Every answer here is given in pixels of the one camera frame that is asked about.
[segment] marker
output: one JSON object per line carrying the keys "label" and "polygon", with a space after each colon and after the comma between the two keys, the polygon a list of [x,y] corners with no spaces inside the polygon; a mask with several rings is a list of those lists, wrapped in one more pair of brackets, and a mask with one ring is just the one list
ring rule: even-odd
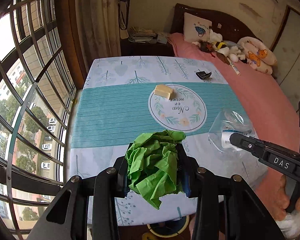
{"label": "marker", "polygon": [[240,72],[239,72],[239,70],[236,68],[236,66],[232,63],[232,61],[227,57],[227,60],[229,61],[229,63],[230,63],[230,66],[233,68],[233,70],[236,72],[236,74],[238,75],[238,76],[240,76]]}

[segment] white pillow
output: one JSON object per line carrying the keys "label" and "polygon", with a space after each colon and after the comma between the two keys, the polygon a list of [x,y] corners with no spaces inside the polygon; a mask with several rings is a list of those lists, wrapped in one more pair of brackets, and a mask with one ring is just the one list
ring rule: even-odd
{"label": "white pillow", "polygon": [[212,21],[202,19],[190,13],[185,13],[185,23],[183,25],[183,39],[188,42],[208,41],[209,27]]}

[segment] teddy bear print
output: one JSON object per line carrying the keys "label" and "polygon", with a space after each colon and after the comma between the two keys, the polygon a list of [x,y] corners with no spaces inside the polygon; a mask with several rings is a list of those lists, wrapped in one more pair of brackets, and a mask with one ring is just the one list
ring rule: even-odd
{"label": "teddy bear print", "polygon": [[257,56],[259,58],[265,58],[268,55],[268,52],[266,49],[258,49]]}
{"label": "teddy bear print", "polygon": [[249,54],[249,59],[257,65],[257,67],[260,67],[261,62],[260,62],[260,58],[258,58],[258,56],[254,53],[252,53],[251,51],[248,51]]}

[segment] metal screw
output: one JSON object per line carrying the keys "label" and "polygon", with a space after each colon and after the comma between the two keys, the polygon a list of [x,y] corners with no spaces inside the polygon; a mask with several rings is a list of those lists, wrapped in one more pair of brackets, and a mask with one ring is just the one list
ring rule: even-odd
{"label": "metal screw", "polygon": [[107,173],[109,173],[109,174],[115,173],[115,167],[108,168]]}
{"label": "metal screw", "polygon": [[239,181],[242,180],[242,177],[241,177],[240,175],[234,175],[234,176],[233,176],[233,179],[234,179],[234,181],[239,182]]}
{"label": "metal screw", "polygon": [[71,178],[71,181],[72,181],[72,182],[77,182],[79,179],[80,179],[79,176],[73,176],[73,177]]}
{"label": "metal screw", "polygon": [[204,167],[198,167],[197,168],[197,172],[199,172],[199,173],[206,173],[207,170]]}

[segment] beige curtain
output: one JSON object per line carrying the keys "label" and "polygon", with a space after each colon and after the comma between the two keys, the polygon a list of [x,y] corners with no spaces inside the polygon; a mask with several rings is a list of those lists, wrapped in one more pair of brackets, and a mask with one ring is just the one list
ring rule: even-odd
{"label": "beige curtain", "polygon": [[76,0],[76,17],[87,70],[96,58],[121,56],[117,0]]}

